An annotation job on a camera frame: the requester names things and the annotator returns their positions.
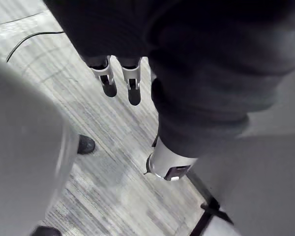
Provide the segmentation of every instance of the gray carpet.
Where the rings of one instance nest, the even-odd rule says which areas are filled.
[[[23,37],[57,30],[61,28],[43,3],[0,0],[1,59]],[[97,142],[93,155],[78,157],[61,199],[44,224],[59,228],[65,236],[190,234],[204,201],[190,180],[165,182],[143,175],[157,131],[146,59],[142,102],[137,107],[127,100],[116,59],[112,58],[112,65],[118,94],[108,98],[65,34],[28,40],[9,64],[50,96],[78,132]]]

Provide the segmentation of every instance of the black shoe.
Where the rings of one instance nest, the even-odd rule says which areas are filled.
[[[78,154],[90,154],[95,150],[95,141],[88,136],[80,134]]]
[[[55,228],[38,226],[30,236],[62,236],[61,232]]]

